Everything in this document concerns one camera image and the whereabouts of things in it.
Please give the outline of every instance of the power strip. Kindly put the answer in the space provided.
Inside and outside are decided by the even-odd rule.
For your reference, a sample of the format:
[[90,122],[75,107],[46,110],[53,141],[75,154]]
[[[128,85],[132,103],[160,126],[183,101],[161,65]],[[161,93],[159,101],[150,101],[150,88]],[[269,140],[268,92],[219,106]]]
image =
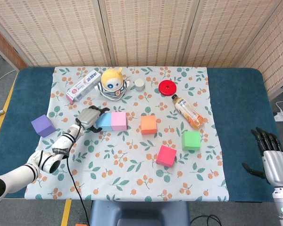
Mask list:
[[283,112],[278,112],[277,115],[274,116],[276,122],[283,122]]

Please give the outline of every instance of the leaf pattern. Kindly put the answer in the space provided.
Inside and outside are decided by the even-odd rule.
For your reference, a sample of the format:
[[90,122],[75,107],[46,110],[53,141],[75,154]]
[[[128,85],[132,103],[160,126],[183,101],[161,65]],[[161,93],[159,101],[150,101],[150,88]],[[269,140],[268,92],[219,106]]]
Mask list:
[[[78,199],[107,201],[228,201],[223,173],[223,157],[214,111],[210,104],[206,68],[195,67],[123,67],[123,78],[130,87],[119,101],[110,101],[93,89],[79,102],[69,103],[67,90],[92,70],[100,73],[108,67],[56,67],[49,97],[47,116],[56,131],[41,137],[37,150],[51,152],[54,142],[75,123],[81,111],[91,105],[126,112],[127,130],[86,131],[70,150],[69,176],[62,160],[52,174],[41,172],[27,186],[27,199]],[[145,89],[137,92],[133,81],[145,80]],[[171,97],[159,92],[159,83],[172,80],[176,94],[204,117],[199,130],[201,148],[181,149],[185,131],[194,131],[174,108]],[[157,133],[141,135],[140,116],[155,115]],[[156,164],[162,145],[176,149],[172,167]]]

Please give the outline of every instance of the red lid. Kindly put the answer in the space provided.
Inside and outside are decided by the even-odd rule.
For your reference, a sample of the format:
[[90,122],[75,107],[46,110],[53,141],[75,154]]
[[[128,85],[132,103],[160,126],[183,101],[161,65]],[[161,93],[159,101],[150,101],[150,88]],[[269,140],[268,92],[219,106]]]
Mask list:
[[176,93],[176,84],[170,80],[163,80],[159,84],[158,89],[162,95],[171,96]]

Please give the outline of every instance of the plush toy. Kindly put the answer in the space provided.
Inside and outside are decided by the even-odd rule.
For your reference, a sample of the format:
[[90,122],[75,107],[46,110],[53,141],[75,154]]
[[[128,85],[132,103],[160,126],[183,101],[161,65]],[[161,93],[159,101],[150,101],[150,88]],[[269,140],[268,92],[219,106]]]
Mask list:
[[129,81],[124,81],[122,69],[120,67],[118,71],[114,69],[106,70],[95,89],[98,89],[104,97],[110,100],[120,100],[130,84]]

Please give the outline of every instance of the orange cube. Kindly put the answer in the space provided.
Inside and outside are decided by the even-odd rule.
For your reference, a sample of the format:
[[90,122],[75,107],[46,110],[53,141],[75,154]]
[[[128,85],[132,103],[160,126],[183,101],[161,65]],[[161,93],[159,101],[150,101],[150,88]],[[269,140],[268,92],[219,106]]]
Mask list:
[[141,134],[156,134],[156,117],[155,115],[141,116]]

